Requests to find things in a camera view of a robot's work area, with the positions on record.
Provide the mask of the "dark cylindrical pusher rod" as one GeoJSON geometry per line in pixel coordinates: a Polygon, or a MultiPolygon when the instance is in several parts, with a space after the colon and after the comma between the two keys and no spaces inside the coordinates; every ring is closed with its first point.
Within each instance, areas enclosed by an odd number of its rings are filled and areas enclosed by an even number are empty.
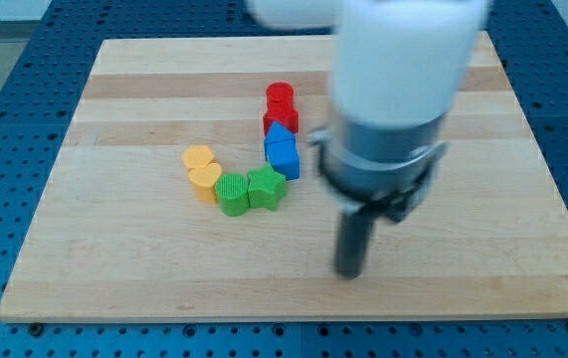
{"type": "Polygon", "coordinates": [[[340,213],[334,269],[341,277],[361,275],[375,221],[376,214],[366,207],[340,213]]]}

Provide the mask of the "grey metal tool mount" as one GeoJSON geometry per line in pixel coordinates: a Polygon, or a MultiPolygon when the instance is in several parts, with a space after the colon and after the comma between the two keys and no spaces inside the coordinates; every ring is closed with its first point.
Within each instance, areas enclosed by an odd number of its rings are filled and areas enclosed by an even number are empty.
{"type": "Polygon", "coordinates": [[[343,217],[399,223],[422,204],[448,150],[439,140],[445,118],[399,125],[336,114],[313,130],[307,142],[343,217]]]}

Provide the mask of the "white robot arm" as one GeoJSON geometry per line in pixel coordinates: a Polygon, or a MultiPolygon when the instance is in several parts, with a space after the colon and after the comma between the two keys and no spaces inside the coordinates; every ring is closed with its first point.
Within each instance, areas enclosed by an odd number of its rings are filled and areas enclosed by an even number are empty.
{"type": "Polygon", "coordinates": [[[277,31],[331,28],[329,122],[308,136],[339,201],[335,271],[364,267],[374,223],[426,198],[447,145],[439,134],[488,16],[488,0],[250,0],[277,31]]]}

